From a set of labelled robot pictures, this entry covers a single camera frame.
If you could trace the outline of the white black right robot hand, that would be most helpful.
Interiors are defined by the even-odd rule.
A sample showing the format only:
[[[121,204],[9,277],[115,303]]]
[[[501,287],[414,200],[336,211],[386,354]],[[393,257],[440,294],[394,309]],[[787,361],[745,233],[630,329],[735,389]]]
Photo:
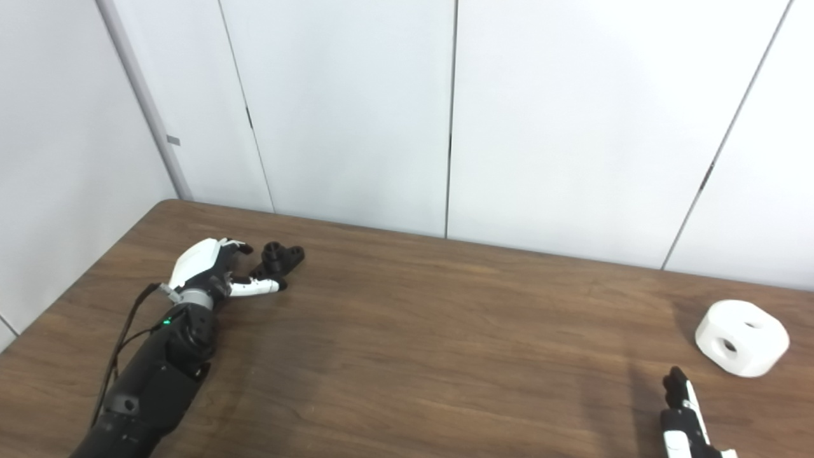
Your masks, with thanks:
[[[712,446],[694,386],[679,367],[663,377],[668,408],[660,413],[663,443],[668,457],[736,457],[735,449]]]

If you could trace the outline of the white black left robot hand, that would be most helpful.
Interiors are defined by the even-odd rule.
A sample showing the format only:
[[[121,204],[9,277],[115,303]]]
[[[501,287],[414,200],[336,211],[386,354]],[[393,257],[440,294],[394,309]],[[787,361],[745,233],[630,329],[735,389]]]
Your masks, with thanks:
[[[207,292],[213,300],[247,298],[285,290],[287,284],[282,279],[232,276],[236,255],[252,252],[252,246],[239,240],[204,239],[177,259],[168,287],[178,294],[187,289],[199,289]]]

